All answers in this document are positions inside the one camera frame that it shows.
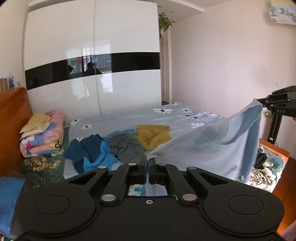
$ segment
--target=mustard yellow garment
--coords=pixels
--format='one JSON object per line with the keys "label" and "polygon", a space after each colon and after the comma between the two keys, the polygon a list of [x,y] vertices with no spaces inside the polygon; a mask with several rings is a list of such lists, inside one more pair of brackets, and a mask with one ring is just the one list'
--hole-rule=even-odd
{"label": "mustard yellow garment", "polygon": [[51,117],[44,113],[34,114],[28,123],[21,129],[20,133],[31,131],[34,129],[42,130],[44,125],[47,125],[51,121]]}
{"label": "mustard yellow garment", "polygon": [[138,139],[145,150],[153,150],[172,139],[169,136],[169,126],[138,125],[136,130],[138,133],[134,137]]}

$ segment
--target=circular cover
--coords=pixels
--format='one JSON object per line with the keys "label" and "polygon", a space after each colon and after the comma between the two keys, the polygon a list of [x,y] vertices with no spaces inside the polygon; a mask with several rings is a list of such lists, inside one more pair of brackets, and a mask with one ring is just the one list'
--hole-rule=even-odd
{"label": "circular cover", "polygon": [[203,210],[220,228],[242,235],[274,230],[284,216],[284,207],[276,196],[241,183],[213,187]]}
{"label": "circular cover", "polygon": [[84,225],[94,214],[95,204],[83,186],[64,182],[22,195],[15,212],[28,232],[60,235]]}

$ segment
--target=wardrobe door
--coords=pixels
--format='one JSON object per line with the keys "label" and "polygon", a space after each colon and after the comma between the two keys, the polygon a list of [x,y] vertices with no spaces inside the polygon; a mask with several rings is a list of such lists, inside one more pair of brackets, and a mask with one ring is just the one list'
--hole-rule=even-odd
{"label": "wardrobe door", "polygon": [[33,112],[60,109],[66,122],[100,115],[94,62],[95,0],[29,12],[24,44],[26,87]]}
{"label": "wardrobe door", "polygon": [[94,47],[100,110],[161,105],[157,4],[96,0]]}

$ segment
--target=ceiling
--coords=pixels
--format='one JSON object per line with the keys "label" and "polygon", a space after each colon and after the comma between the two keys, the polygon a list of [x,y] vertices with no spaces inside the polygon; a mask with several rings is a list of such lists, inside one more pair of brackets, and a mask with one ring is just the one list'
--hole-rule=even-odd
{"label": "ceiling", "polygon": [[[48,5],[66,2],[71,0],[32,0],[29,3],[29,11],[36,10]],[[175,22],[191,17],[195,14],[206,11],[208,7],[233,0],[143,0],[155,2],[158,5],[158,12],[164,12],[166,16]]]}

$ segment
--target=wooden bed frame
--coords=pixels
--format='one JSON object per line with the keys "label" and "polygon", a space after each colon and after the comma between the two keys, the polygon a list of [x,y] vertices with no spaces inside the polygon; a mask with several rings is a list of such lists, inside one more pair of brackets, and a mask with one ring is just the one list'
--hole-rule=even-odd
{"label": "wooden bed frame", "polygon": [[[27,92],[24,88],[0,93],[0,177],[7,176],[11,171],[18,171],[23,163],[20,152],[21,128],[32,116]],[[278,229],[281,233],[296,219],[295,205],[295,173],[296,161],[289,158],[289,152],[260,139],[260,144],[270,152],[280,156],[286,167],[273,193],[285,206],[285,216]]]}

